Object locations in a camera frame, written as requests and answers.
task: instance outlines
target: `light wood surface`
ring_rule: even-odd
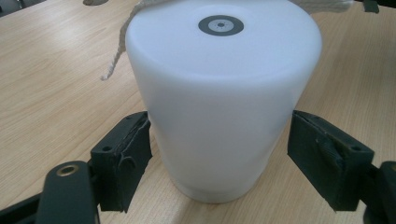
[[[57,164],[90,158],[123,117],[144,110],[127,55],[101,81],[135,1],[86,7],[48,0],[0,18],[0,209],[42,190]],[[375,150],[374,164],[396,161],[396,10],[318,13],[319,64],[297,109],[319,115]],[[287,156],[289,124],[256,186],[231,203],[204,204],[171,183],[158,153],[128,214],[102,223],[362,223],[365,205],[337,212]]]

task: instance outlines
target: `white plastic object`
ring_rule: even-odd
[[[175,0],[141,10],[126,47],[173,182],[195,200],[225,203],[264,170],[321,37],[289,1]]]

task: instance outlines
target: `white bucket-shaped object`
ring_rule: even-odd
[[[141,10],[126,46],[173,182],[225,203],[264,170],[321,37],[286,0],[174,0]]]

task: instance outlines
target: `top surface of white object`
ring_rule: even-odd
[[[237,18],[243,30],[207,34],[198,24],[211,16]],[[220,17],[207,26],[221,33],[235,24]],[[312,18],[286,0],[176,0],[140,11],[126,44],[132,57],[172,76],[245,78],[278,76],[316,61],[321,38]]]

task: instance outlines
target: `white rope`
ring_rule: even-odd
[[[128,20],[122,25],[120,29],[120,38],[119,38],[119,47],[117,49],[117,53],[114,55],[113,61],[108,67],[108,71],[105,75],[101,77],[102,80],[109,79],[116,68],[117,62],[120,59],[120,56],[123,52],[125,52],[125,34],[128,28],[129,23],[132,18],[139,12],[141,9],[145,7],[154,6],[160,4],[162,2],[167,2],[171,0],[141,0],[134,6],[131,14],[129,15]],[[352,6],[353,0],[290,0],[292,3],[304,9],[307,13],[312,14],[316,12],[343,12],[346,11]]]

